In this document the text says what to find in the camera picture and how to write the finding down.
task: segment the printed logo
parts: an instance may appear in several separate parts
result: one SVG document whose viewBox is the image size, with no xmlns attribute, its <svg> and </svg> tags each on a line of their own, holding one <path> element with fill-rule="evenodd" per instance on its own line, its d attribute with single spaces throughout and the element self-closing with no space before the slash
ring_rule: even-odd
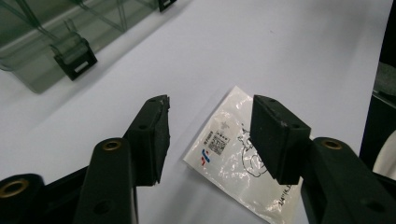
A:
<svg viewBox="0 0 396 224">
<path fill-rule="evenodd" d="M 203 166 L 205 165 L 206 162 L 210 162 L 210 159 L 207 157 L 208 155 L 209 155 L 209 152 L 202 149 L 201 161 L 202 161 Z"/>
<path fill-rule="evenodd" d="M 242 144 L 242 164 L 245 170 L 254 177 L 260 177 L 267 172 L 267 168 L 262 162 L 256 148 L 251 144 L 249 140 L 250 131 L 242 128 L 242 135 L 238 136 L 238 141 Z"/>
</svg>

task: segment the black plastic arm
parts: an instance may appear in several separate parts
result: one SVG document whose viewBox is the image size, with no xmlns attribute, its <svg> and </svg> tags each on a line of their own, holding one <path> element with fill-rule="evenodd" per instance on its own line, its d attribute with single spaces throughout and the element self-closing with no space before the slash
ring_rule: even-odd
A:
<svg viewBox="0 0 396 224">
<path fill-rule="evenodd" d="M 0 181 L 0 223 L 138 223 L 136 187 L 160 181 L 168 110 L 166 95 L 147 100 L 122 138 L 99 143 L 88 167 L 47 186 L 31 174 Z"/>
<path fill-rule="evenodd" d="M 311 141 L 309 131 L 278 101 L 254 96 L 250 140 L 279 184 L 304 179 L 310 223 L 396 223 L 395 199 L 353 150 L 327 137 Z"/>
</svg>

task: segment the black plastic clip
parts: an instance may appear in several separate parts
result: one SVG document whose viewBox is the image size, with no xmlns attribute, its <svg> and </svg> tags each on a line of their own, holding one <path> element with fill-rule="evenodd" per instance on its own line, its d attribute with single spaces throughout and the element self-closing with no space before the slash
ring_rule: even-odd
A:
<svg viewBox="0 0 396 224">
<path fill-rule="evenodd" d="M 158 6 L 160 7 L 160 11 L 163 12 L 175 2 L 176 0 L 158 0 Z"/>
<path fill-rule="evenodd" d="M 70 33 L 51 48 L 55 53 L 53 58 L 72 80 L 97 63 L 90 44 L 77 33 Z"/>
</svg>

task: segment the white plastic bag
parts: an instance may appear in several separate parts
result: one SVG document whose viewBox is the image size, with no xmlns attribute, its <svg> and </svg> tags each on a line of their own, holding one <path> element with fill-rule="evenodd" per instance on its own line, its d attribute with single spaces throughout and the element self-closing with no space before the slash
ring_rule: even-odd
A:
<svg viewBox="0 0 396 224">
<path fill-rule="evenodd" d="M 184 161 L 270 223 L 291 223 L 300 185 L 278 185 L 249 142 L 252 98 L 234 87 Z"/>
</svg>

